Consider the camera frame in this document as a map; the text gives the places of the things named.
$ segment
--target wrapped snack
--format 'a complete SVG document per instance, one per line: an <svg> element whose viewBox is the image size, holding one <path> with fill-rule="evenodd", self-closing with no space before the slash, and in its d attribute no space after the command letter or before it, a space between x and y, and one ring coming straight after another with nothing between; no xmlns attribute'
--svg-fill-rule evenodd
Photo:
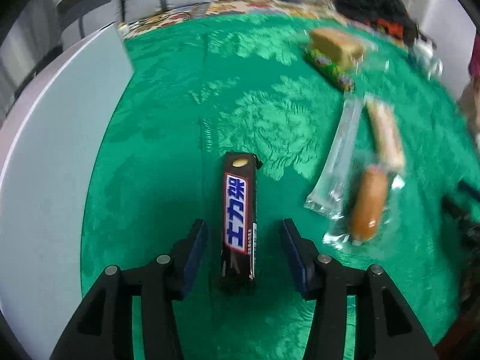
<svg viewBox="0 0 480 360"><path fill-rule="evenodd" d="M360 190L349 222L353 239L364 242L377 232L388 192L388 179L379 166L370 165L363 173Z"/></svg>
<svg viewBox="0 0 480 360"><path fill-rule="evenodd" d="M342 70L353 67L365 53L361 40L336 28L316 28L310 32L312 49L326 55Z"/></svg>
<svg viewBox="0 0 480 360"><path fill-rule="evenodd" d="M337 133L322 174L304 204L305 208L333 220L343 217L344 189L363 105L363 99L354 97L345 99Z"/></svg>
<svg viewBox="0 0 480 360"><path fill-rule="evenodd" d="M255 284L255 172L261 166L254 154L225 155L220 285L229 293L242 287L251 289Z"/></svg>
<svg viewBox="0 0 480 360"><path fill-rule="evenodd" d="M320 51L316 49L306 49L305 58L341 91L353 92L355 90L353 79Z"/></svg>
<svg viewBox="0 0 480 360"><path fill-rule="evenodd" d="M371 96L366 96L366 105L381 164L387 171L402 172L405 155L392 107Z"/></svg>

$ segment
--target candy bar wrapper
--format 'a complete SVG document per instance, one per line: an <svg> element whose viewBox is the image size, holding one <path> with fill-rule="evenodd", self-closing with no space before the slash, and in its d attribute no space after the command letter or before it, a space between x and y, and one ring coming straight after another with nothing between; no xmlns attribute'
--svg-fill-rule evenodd
<svg viewBox="0 0 480 360"><path fill-rule="evenodd" d="M254 154L225 155L220 287L227 292L254 287L257 231L255 172L261 166L261 161Z"/></svg>
<svg viewBox="0 0 480 360"><path fill-rule="evenodd" d="M317 49L305 49L305 58L341 91L353 92L355 90L353 79Z"/></svg>

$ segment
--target packaged sausage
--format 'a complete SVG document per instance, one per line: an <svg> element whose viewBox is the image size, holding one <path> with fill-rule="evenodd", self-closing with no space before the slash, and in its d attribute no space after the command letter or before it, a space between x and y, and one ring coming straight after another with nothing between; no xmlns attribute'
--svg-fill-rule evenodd
<svg viewBox="0 0 480 360"><path fill-rule="evenodd" d="M388 192L385 171L370 165L363 173L360 189L349 221L352 238L364 242L372 239L377 232Z"/></svg>
<svg viewBox="0 0 480 360"><path fill-rule="evenodd" d="M347 253L382 259L396 253L399 199L405 181L388 172L379 157L356 149L345 184L344 216L331 222L322 242Z"/></svg>

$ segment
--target transparent packaging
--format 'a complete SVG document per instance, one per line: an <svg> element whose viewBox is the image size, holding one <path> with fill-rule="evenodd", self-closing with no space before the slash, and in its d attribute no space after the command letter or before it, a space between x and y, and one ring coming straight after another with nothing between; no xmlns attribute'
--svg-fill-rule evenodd
<svg viewBox="0 0 480 360"><path fill-rule="evenodd" d="M415 39L414 44L409 49L409 62L428 81L438 80L443 74L443 63L441 59L435 56L431 41L424 42Z"/></svg>
<svg viewBox="0 0 480 360"><path fill-rule="evenodd" d="M380 163L387 171L403 173L405 154L393 107L370 93L365 95L365 100Z"/></svg>
<svg viewBox="0 0 480 360"><path fill-rule="evenodd" d="M321 29L332 29L337 31L342 31L338 27L321 27ZM342 69L345 73L355 76L360 74L363 70L367 71L383 71L387 72L390 67L390 62L381 52L379 52L378 44L372 40L366 39L361 35L353 34L345 31L345 34L349 37L355 39L362 46L361 54L350 55L351 67L347 69ZM307 47L314 48L314 42L309 39Z"/></svg>
<svg viewBox="0 0 480 360"><path fill-rule="evenodd" d="M322 174L304 204L305 208L333 220L343 216L344 190L364 104L365 100L361 98L345 98L337 133Z"/></svg>
<svg viewBox="0 0 480 360"><path fill-rule="evenodd" d="M398 202L404 178L395 172L385 172L387 176L387 196L383 205L375 235L364 242L354 239L351 234L351 220L362 186L363 175L368 167L378 166L378 157L369 151L356 150L351 161L351 169L345 189L344 215L332 222L323 236L323 244L337 250L364 254L372 258L384 258L389 252L395 252L395 239L399 236L400 212Z"/></svg>

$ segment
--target chocolate bar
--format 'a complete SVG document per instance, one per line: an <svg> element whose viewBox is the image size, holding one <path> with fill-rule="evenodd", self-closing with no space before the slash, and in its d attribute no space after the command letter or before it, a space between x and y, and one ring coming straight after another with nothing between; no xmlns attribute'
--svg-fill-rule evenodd
<svg viewBox="0 0 480 360"><path fill-rule="evenodd" d="M231 292L254 287L256 254L254 154L227 153L223 172L222 273L220 286Z"/></svg>

